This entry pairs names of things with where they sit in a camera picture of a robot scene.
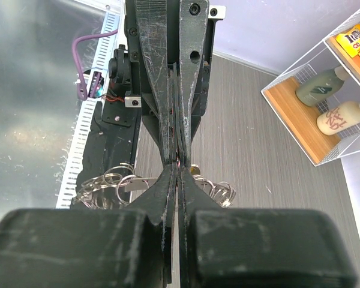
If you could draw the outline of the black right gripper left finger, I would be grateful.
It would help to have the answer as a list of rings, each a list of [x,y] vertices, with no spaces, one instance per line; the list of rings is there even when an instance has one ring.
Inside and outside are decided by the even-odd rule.
[[[125,208],[15,209],[0,221],[0,287],[166,287],[177,168]]]

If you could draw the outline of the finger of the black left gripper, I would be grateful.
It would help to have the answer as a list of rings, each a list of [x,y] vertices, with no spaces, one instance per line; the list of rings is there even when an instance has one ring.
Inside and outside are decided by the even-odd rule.
[[[171,136],[167,72],[167,1],[136,1],[136,20],[140,48],[158,109],[161,157],[164,164],[171,162]]]
[[[191,158],[191,108],[202,61],[208,11],[208,1],[179,3],[179,118],[185,164],[189,164]]]

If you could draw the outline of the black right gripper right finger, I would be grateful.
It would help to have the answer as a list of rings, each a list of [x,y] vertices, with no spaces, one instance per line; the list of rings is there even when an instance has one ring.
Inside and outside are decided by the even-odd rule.
[[[312,209],[222,208],[178,172],[182,287],[355,287],[331,218]]]

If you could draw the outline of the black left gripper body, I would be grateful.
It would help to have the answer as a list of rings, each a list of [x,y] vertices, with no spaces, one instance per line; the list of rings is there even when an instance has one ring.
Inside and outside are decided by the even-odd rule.
[[[140,48],[139,29],[136,20],[136,1],[125,3],[125,34],[128,43],[128,56],[130,63],[131,93],[142,99],[144,117],[147,129],[161,149],[160,127],[158,109],[152,94],[149,78]],[[181,1],[167,1],[167,72],[168,96],[171,102],[169,116],[171,118],[170,136],[172,150],[183,150],[180,132],[179,110],[179,3]],[[215,26],[218,21],[226,17],[226,7],[212,5],[209,2],[208,22],[204,40],[202,61],[197,79],[197,86],[191,108],[191,142],[200,124],[200,119],[206,110],[206,101],[209,88],[209,74],[214,46]]]

